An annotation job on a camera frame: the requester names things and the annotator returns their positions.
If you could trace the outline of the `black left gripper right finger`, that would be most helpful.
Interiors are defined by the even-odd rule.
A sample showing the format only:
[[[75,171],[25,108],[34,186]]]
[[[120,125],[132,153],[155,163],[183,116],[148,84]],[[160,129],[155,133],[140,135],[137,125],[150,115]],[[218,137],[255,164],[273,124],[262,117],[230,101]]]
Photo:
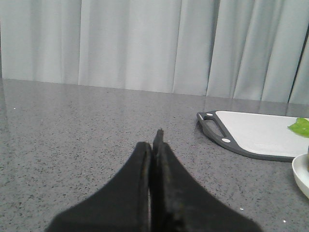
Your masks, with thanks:
[[[259,232],[254,221],[208,193],[183,167],[164,132],[157,131],[151,162],[153,232]]]

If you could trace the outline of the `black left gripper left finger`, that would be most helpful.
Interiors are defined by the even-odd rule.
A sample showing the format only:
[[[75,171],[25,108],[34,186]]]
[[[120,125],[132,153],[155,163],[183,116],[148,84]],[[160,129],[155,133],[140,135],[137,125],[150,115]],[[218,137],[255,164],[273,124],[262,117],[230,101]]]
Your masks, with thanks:
[[[152,150],[138,142],[121,170],[99,191],[58,214],[48,232],[147,232]]]

